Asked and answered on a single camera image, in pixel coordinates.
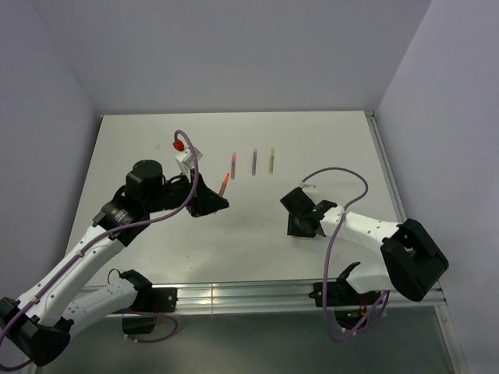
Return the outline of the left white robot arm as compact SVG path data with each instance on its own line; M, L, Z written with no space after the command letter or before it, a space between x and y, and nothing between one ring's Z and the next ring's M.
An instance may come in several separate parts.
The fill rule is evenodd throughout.
M29 291L2 298L1 337L31 363L44 366L78 333L113 312L154 318L174 311L175 296L159 299L152 283L135 270L121 272L117 280L82 298L76 295L153 223L152 213L187 209L192 217L202 217L228 207L228 200L209 189L194 168L166 179L157 161L135 163L73 250Z

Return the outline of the yellow highlighter pen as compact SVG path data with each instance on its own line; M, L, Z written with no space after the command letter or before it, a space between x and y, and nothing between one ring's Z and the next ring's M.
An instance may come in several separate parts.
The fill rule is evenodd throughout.
M268 160L268 174L274 174L274 160L275 160L275 148L271 148Z

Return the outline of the orange highlighter pen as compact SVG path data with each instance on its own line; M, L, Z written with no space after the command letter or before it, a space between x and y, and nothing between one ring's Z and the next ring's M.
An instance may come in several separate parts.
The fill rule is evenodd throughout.
M219 189L219 193L218 193L218 195L219 195L220 197L223 197L223 196L224 196L224 194L225 194L225 190L226 190L226 188L227 188L227 186L228 186L229 179L230 179L230 174L229 174L229 173L227 173L227 174L226 174L226 176L224 177L223 182L221 183L221 188Z

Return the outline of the purple highlighter pen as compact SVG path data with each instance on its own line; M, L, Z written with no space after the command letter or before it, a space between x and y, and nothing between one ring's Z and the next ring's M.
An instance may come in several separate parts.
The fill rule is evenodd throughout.
M258 157L258 150L255 148L253 149L252 152L252 159L251 159L251 175L254 177L257 174L257 157Z

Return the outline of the red highlighter pen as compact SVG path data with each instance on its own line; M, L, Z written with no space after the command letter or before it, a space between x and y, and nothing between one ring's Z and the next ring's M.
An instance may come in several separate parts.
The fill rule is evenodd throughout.
M235 170L236 170L236 161L237 161L237 153L233 152L231 155L231 167L230 167L230 179L235 179Z

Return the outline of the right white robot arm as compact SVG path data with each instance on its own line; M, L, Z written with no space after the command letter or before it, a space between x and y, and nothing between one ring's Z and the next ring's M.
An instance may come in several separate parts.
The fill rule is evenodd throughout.
M280 203L288 212L287 235L302 238L337 237L359 246L367 255L354 255L334 286L345 303L370 292L396 290L420 302L448 270L447 257L420 222L381 221L328 200L315 203L296 187Z

